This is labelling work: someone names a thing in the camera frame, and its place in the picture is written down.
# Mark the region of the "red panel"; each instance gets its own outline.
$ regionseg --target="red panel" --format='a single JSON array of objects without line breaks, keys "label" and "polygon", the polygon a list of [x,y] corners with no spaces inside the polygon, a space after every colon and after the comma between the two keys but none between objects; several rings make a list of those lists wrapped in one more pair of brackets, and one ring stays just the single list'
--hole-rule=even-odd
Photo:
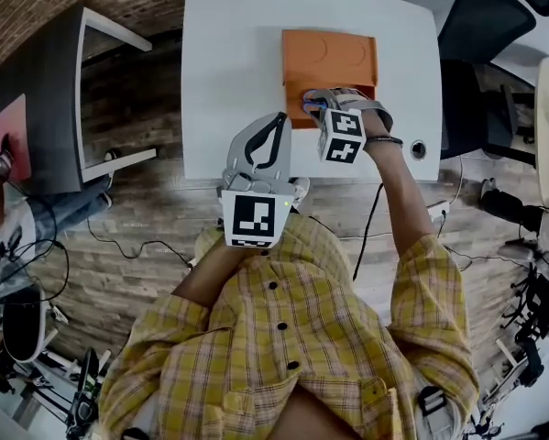
[{"label": "red panel", "polygon": [[0,113],[0,151],[5,134],[9,134],[10,153],[14,158],[9,179],[26,180],[32,175],[32,168],[27,149],[26,96],[24,94]]}]

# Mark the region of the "wooden floor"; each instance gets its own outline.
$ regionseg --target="wooden floor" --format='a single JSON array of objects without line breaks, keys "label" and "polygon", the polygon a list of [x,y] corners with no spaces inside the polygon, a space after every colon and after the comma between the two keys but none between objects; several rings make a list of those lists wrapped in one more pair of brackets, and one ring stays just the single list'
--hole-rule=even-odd
[{"label": "wooden floor", "polygon": [[[82,71],[82,124],[84,144],[91,159],[100,159],[110,147],[124,153],[159,148],[157,159],[119,171],[111,195],[113,207],[92,219],[93,231],[119,241],[126,252],[146,240],[162,239],[192,258],[194,239],[219,215],[217,181],[184,178],[181,143],[180,43],[157,44],[150,53],[129,51]],[[421,185],[427,204],[452,201],[460,180],[460,159],[441,163],[439,181]],[[482,179],[495,177],[501,189],[529,204],[538,204],[535,171],[516,161],[489,159],[481,152],[463,158],[464,178],[451,207],[441,240],[470,256],[494,255],[505,240],[518,235],[518,227],[476,208]],[[314,215],[343,241],[352,262],[360,250],[364,226],[378,185],[360,180],[314,180],[302,211]],[[435,224],[435,231],[440,223]],[[370,234],[390,231],[385,197]],[[118,353],[134,319],[160,295],[170,292],[186,274],[180,260],[160,245],[147,247],[139,259],[120,256],[113,244],[95,241],[86,224],[65,233],[71,260],[68,288],[56,300],[70,324],[60,325],[53,347],[81,358],[87,347],[98,353]],[[467,258],[456,257],[460,267]],[[391,236],[368,241],[357,293],[384,319],[390,319],[390,293],[397,254]],[[62,284],[64,259],[52,253],[33,265],[49,292]],[[510,284],[522,269],[501,260],[478,259],[463,272],[471,345],[479,370],[499,353],[495,338],[501,334],[499,317],[508,306]]]}]

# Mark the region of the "blue object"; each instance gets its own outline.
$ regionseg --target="blue object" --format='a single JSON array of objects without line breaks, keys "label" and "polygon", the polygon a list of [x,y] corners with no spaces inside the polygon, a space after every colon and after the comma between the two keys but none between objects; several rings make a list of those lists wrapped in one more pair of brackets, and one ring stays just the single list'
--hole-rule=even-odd
[{"label": "blue object", "polygon": [[320,109],[326,109],[327,108],[327,103],[325,101],[311,101],[309,98],[308,98],[308,95],[313,93],[313,92],[316,92],[317,90],[308,90],[306,92],[304,92],[304,94],[302,95],[302,111],[305,113],[305,114],[308,114],[309,116],[311,116],[313,114],[313,111],[319,111]]}]

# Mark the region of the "fiducial marker cube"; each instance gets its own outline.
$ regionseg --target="fiducial marker cube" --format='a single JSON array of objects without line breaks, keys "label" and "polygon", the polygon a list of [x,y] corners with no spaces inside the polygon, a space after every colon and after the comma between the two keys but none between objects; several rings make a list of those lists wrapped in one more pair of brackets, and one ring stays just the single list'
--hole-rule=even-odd
[{"label": "fiducial marker cube", "polygon": [[325,111],[318,146],[321,161],[353,164],[365,144],[366,133],[361,111]]}]

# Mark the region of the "orange box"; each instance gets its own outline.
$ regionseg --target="orange box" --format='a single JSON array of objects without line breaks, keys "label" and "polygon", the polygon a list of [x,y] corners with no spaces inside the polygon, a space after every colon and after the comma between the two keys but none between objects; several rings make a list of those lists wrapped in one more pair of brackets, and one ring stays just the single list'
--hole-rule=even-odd
[{"label": "orange box", "polygon": [[311,117],[302,111],[302,96],[308,90],[350,87],[375,99],[378,63],[374,38],[283,29],[282,57],[286,112],[292,128],[316,128]]}]

